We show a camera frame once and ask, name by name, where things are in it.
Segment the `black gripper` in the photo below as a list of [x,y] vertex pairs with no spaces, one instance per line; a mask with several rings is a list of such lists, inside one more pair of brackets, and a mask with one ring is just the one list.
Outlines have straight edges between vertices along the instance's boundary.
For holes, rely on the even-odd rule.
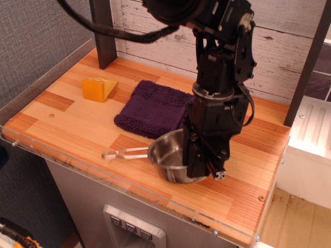
[[248,100],[238,98],[209,105],[196,98],[186,105],[184,118],[183,165],[187,177],[224,177],[224,164],[230,158],[230,139],[240,134]]

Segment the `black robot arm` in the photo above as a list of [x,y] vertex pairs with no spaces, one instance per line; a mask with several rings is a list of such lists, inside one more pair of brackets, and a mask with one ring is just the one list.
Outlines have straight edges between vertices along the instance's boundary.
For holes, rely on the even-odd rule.
[[195,99],[186,104],[183,165],[189,178],[224,177],[230,139],[252,122],[254,13],[248,1],[144,1],[158,21],[185,26],[196,42]]

